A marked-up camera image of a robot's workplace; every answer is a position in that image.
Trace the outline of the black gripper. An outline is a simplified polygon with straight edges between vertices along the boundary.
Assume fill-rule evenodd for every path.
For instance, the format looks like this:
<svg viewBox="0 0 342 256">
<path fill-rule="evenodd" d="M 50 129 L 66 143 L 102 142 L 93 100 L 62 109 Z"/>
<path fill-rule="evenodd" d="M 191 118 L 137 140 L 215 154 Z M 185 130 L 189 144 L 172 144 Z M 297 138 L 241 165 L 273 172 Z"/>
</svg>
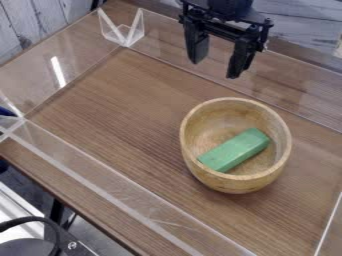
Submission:
<svg viewBox="0 0 342 256">
<path fill-rule="evenodd" d="M 180 0 L 188 59 L 197 64 L 208 53 L 208 35 L 235 43 L 225 77 L 236 79 L 248 69 L 256 51 L 265 49 L 273 26 L 252 7 L 253 0 Z"/>
</svg>

